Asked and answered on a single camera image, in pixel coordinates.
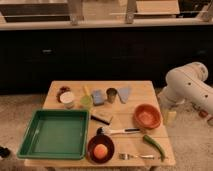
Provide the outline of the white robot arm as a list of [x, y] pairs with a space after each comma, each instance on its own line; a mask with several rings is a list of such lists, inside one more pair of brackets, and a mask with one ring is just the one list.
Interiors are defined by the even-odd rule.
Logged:
[[186, 100], [213, 115], [213, 87], [205, 83], [207, 78], [208, 69], [201, 62], [173, 68], [166, 74], [166, 86], [158, 94], [164, 124], [174, 118], [173, 107]]

